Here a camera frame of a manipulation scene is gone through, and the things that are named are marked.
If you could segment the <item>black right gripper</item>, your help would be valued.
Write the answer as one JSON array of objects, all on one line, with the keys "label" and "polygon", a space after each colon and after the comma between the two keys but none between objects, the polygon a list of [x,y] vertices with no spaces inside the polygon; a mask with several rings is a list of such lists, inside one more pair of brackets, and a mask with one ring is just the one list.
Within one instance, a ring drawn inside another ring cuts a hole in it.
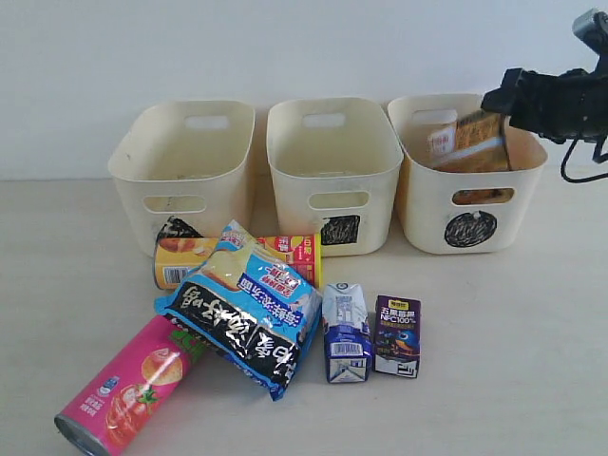
[{"label": "black right gripper", "polygon": [[603,77],[582,69],[560,76],[510,68],[486,92],[486,112],[510,115],[510,125],[552,142],[603,137]]}]

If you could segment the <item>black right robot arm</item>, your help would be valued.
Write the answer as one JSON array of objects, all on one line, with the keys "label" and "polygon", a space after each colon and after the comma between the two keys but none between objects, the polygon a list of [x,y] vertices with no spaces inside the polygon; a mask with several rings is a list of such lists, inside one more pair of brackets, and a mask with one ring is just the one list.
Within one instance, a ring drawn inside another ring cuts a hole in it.
[{"label": "black right robot arm", "polygon": [[554,143],[597,142],[607,135],[607,32],[585,33],[581,41],[598,54],[596,68],[560,75],[520,67],[508,69],[500,85],[483,96],[481,109],[505,115],[509,124]]}]

